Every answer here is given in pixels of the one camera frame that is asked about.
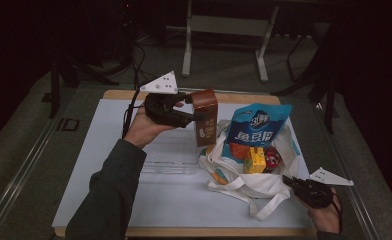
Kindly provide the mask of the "white metal stand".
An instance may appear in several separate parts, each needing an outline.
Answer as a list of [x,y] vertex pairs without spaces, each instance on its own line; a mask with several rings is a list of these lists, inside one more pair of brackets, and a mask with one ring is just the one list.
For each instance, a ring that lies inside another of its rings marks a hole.
[[261,37],[263,42],[255,50],[255,58],[260,81],[269,81],[264,55],[280,9],[278,5],[272,7],[271,14],[267,20],[194,15],[192,6],[193,0],[187,0],[186,43],[181,72],[183,77],[188,77],[191,71],[192,33],[205,32]]

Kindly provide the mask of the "brown drink carton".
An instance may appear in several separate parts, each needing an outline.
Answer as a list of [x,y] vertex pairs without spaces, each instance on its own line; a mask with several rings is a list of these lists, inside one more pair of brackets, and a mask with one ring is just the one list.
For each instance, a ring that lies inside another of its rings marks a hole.
[[216,142],[218,102],[212,89],[194,92],[191,94],[194,115],[199,119],[195,121],[195,134],[198,147],[207,146]]

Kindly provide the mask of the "yellow juice box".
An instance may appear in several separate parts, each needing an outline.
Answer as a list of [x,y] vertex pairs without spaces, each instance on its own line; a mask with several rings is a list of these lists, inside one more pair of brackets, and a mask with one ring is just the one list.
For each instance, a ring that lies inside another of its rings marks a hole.
[[262,147],[250,147],[244,160],[244,173],[262,173],[266,168],[264,150]]

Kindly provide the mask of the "blue snack bag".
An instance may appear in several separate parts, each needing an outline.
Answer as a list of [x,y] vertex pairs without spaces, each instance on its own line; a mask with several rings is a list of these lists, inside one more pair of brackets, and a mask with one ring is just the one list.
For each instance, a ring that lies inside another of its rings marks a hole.
[[229,155],[243,161],[250,147],[269,146],[283,128],[291,105],[254,103],[237,109],[226,138]]

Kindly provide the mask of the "person's right hand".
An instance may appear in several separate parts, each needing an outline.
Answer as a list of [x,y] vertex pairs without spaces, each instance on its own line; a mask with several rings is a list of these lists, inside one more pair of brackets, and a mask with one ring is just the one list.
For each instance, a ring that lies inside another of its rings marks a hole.
[[317,231],[341,232],[341,201],[334,188],[332,188],[332,192],[333,203],[327,208],[315,209],[299,199],[299,202],[307,209],[307,214],[311,218]]

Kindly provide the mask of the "black metal stand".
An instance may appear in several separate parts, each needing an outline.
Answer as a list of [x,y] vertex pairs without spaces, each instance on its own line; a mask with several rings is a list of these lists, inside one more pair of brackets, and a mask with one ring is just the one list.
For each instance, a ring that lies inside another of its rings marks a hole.
[[82,63],[71,54],[66,52],[54,52],[50,55],[50,118],[53,118],[60,108],[60,78],[64,79],[66,85],[75,88],[79,85],[76,70],[80,70],[85,74],[88,74],[91,78],[103,84],[117,85],[117,82],[105,78],[101,73]]

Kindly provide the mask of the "black floor bracket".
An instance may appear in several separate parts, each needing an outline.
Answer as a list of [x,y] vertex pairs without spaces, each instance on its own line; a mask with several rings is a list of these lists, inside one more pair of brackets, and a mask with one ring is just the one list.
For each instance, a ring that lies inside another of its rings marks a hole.
[[79,119],[62,118],[57,125],[57,131],[76,131],[80,125]]

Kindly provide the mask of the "red jar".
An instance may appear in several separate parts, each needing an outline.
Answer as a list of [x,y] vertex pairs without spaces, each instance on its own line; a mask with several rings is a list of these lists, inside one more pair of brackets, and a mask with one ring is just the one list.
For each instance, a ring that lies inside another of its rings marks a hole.
[[266,167],[264,169],[264,173],[269,173],[274,171],[279,164],[282,162],[282,157],[277,151],[277,149],[273,146],[269,146],[264,148],[264,156]]

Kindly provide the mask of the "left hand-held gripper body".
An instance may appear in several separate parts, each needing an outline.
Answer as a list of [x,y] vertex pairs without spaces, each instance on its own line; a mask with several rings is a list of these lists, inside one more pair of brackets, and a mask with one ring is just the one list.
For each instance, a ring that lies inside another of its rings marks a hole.
[[178,90],[174,71],[144,83],[139,90],[147,93],[145,113],[153,122],[185,128],[193,121],[191,113],[175,109],[176,104],[185,101],[189,95]]

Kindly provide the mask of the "clear plastic container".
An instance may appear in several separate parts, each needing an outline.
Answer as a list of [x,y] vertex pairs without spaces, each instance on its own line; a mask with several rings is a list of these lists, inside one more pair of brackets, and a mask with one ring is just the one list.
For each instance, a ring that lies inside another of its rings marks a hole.
[[165,131],[144,150],[143,173],[192,174],[197,168],[198,148],[191,128]]

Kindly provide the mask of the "white tote bag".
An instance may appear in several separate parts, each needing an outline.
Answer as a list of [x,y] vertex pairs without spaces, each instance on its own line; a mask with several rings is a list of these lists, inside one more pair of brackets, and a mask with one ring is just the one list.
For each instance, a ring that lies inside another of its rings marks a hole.
[[258,221],[265,220],[284,201],[290,198],[290,188],[282,177],[302,177],[299,172],[304,159],[297,143],[290,119],[272,142],[283,162],[272,173],[245,174],[243,164],[226,155],[226,136],[230,120],[220,120],[217,126],[216,144],[209,146],[199,157],[199,165],[213,179],[207,188],[249,204],[249,213]]

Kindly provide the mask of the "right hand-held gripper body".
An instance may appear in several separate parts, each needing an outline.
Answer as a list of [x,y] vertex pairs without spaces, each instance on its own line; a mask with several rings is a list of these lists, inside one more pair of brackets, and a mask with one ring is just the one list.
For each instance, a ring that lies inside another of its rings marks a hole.
[[307,179],[292,178],[294,194],[312,208],[326,208],[333,201],[331,185],[353,186],[354,182],[322,167]]

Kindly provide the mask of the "person's left hand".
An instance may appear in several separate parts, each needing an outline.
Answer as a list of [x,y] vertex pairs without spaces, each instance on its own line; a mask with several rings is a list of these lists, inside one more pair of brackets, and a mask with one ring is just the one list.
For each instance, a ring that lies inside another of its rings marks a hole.
[[159,134],[172,130],[172,126],[159,125],[146,116],[145,109],[140,108],[131,123],[124,140],[138,148],[144,148],[151,143]]

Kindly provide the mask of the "black chair frame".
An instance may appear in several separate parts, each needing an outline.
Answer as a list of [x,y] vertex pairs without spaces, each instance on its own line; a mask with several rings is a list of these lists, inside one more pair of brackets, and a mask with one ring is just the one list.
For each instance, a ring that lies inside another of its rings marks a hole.
[[317,49],[312,60],[309,62],[308,66],[303,70],[303,72],[297,77],[294,78],[294,74],[291,66],[291,55],[297,49],[299,44],[302,42],[303,37],[301,37],[295,46],[292,48],[290,53],[286,58],[286,66],[288,67],[291,79],[294,81],[294,84],[290,87],[287,87],[283,90],[272,92],[274,96],[286,96],[290,93],[295,92],[298,89],[303,88],[306,85],[311,83],[314,84],[311,92],[308,94],[308,99],[311,102],[320,105],[323,97],[326,97],[325,103],[325,111],[324,111],[324,124],[330,134],[333,134],[333,111],[334,111],[334,100],[335,100],[335,85],[336,78],[332,76],[327,76],[325,71],[321,69],[319,62],[319,52],[320,49]]

